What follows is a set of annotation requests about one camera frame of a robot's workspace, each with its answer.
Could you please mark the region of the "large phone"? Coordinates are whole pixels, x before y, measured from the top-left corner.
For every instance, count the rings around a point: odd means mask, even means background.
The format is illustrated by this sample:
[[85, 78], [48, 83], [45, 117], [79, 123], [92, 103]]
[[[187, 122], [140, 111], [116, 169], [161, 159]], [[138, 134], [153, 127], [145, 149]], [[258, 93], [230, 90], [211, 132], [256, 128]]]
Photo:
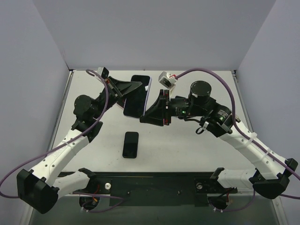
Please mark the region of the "large phone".
[[142, 86], [130, 98], [126, 99], [123, 110], [124, 116], [139, 119], [144, 115], [151, 81], [152, 78], [147, 75], [133, 75], [131, 77], [131, 82], [141, 82]]

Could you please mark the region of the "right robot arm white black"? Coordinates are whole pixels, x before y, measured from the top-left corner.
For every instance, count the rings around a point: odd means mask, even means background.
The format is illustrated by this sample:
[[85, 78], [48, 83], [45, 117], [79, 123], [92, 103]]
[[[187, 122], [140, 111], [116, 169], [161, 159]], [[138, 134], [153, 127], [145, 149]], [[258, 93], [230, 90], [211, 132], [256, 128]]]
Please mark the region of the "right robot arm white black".
[[250, 132], [232, 111], [210, 97], [211, 85], [205, 81], [193, 82], [188, 98], [170, 98], [169, 90], [160, 90], [155, 103], [140, 118], [141, 123], [168, 126], [172, 117], [196, 121], [199, 116], [199, 133], [208, 131], [230, 144], [253, 166], [250, 170], [218, 168], [211, 176], [210, 188], [219, 192], [224, 188], [253, 189], [261, 196], [275, 199], [287, 188], [298, 162], [286, 159], [266, 147], [256, 133]]

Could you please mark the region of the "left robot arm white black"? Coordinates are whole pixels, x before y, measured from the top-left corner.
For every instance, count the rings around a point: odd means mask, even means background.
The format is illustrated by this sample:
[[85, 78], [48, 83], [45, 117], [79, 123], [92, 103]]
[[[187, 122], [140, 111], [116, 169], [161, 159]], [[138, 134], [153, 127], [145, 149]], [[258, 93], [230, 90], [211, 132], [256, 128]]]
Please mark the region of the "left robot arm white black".
[[143, 88], [141, 82], [119, 81], [112, 77], [101, 79], [105, 88], [96, 99], [80, 95], [74, 102], [75, 123], [59, 145], [29, 171], [17, 174], [17, 192], [21, 200], [41, 214], [47, 213], [63, 196], [78, 190], [91, 195], [100, 189], [95, 173], [81, 168], [59, 178], [65, 166], [98, 135], [103, 123], [100, 118], [118, 101]]

